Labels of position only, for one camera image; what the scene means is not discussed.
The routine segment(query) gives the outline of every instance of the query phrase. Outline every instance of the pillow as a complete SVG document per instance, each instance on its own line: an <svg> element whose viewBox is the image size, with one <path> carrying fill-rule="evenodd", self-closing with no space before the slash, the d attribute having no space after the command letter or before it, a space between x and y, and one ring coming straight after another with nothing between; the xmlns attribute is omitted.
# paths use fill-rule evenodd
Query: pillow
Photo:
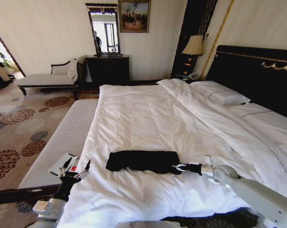
<svg viewBox="0 0 287 228"><path fill-rule="evenodd" d="M70 68L67 72L67 76L71 80L74 80L74 78L76 77L76 60L72 58L69 63L70 63Z"/></svg>
<svg viewBox="0 0 287 228"><path fill-rule="evenodd" d="M70 63L63 66L52 66L52 75L66 75L70 69Z"/></svg>
<svg viewBox="0 0 287 228"><path fill-rule="evenodd" d="M218 105L239 105L250 101L242 94L213 81L192 82L190 86Z"/></svg>
<svg viewBox="0 0 287 228"><path fill-rule="evenodd" d="M287 154L287 118L258 104L228 108L242 120L264 133Z"/></svg>

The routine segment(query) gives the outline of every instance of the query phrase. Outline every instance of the mirror frame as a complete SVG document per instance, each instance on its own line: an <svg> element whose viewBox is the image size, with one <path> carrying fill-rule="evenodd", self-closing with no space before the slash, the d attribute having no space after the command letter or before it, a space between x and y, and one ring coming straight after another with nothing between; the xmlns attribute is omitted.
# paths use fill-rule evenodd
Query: mirror frame
<svg viewBox="0 0 287 228"><path fill-rule="evenodd" d="M118 26L118 19L117 19L117 4L107 4L107 3L86 3L88 17L90 19L93 39L94 39L94 45L96 49L96 55L120 55L120 42L119 42L119 26ZM115 19L116 19L116 30L117 30L117 41L118 41L118 52L98 52L97 49L97 42L95 37L95 31L93 27L93 21L91 17L91 8L115 8Z"/></svg>

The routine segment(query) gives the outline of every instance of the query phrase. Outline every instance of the wooden dresser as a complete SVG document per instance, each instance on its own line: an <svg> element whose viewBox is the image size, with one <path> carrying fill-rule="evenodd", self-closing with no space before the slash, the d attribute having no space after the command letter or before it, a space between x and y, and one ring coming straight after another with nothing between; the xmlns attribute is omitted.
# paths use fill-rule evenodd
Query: wooden dresser
<svg viewBox="0 0 287 228"><path fill-rule="evenodd" d="M86 62L94 86L129 84L129 56L88 56Z"/></svg>

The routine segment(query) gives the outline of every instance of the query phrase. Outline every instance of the white duvet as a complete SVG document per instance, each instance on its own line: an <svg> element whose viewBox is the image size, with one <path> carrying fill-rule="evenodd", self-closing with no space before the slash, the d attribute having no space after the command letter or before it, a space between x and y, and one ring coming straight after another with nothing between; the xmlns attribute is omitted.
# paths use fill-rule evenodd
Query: white duvet
<svg viewBox="0 0 287 228"><path fill-rule="evenodd" d="M231 189L195 173L105 168L110 152L176 151L181 162L227 164L287 197L287 155L267 137L213 104L181 80L151 86L100 88L98 107L60 228L113 228L120 222L167 216L204 217L248 206Z"/></svg>

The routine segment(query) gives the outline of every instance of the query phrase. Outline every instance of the framed painting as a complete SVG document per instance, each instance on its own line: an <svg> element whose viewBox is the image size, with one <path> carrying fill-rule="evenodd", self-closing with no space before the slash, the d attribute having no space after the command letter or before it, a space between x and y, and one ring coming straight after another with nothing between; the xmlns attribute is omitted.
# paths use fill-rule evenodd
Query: framed painting
<svg viewBox="0 0 287 228"><path fill-rule="evenodd" d="M151 0L119 0L120 32L149 32Z"/></svg>

